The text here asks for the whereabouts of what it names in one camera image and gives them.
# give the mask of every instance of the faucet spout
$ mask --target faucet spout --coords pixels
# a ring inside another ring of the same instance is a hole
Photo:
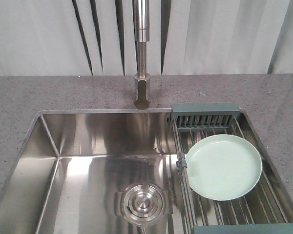
[[[149,41],[149,5],[148,0],[134,0],[135,40],[137,42],[138,73],[135,75],[137,109],[150,106],[150,75],[147,73],[147,41]]]

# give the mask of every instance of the light green plate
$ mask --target light green plate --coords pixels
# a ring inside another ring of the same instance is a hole
[[[256,148],[233,135],[213,135],[197,142],[186,161],[190,187],[199,195],[218,201],[248,193],[262,172]]]

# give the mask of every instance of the curtain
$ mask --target curtain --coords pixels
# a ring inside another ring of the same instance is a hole
[[[293,73],[293,0],[149,0],[151,75]],[[0,0],[0,76],[133,75],[132,0]]]
[[[71,1],[0,0],[0,76],[90,74]]]

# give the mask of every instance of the gray granite countertop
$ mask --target gray granite countertop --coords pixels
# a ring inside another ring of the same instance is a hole
[[[293,201],[293,74],[154,76],[151,108],[235,102],[245,109]],[[133,105],[133,77],[0,77],[0,192],[34,115]]]

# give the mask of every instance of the sink drain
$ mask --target sink drain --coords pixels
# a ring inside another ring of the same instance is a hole
[[[155,185],[139,184],[126,189],[122,206],[127,221],[138,226],[150,226],[163,214],[165,200]]]

